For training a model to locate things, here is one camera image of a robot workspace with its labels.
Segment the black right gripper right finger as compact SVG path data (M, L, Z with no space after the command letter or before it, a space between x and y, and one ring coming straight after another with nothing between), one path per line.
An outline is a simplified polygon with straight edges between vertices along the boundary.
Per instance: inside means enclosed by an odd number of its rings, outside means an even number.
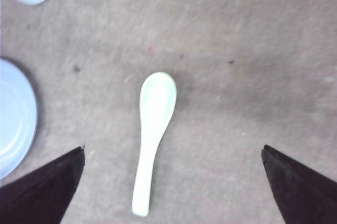
M336 181L269 145L261 158L285 223L336 223Z

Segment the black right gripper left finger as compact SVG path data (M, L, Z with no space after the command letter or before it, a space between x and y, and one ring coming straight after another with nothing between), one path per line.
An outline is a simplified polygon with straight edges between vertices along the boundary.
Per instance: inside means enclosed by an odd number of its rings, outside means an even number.
M85 166L82 147L1 188L1 223L60 223Z

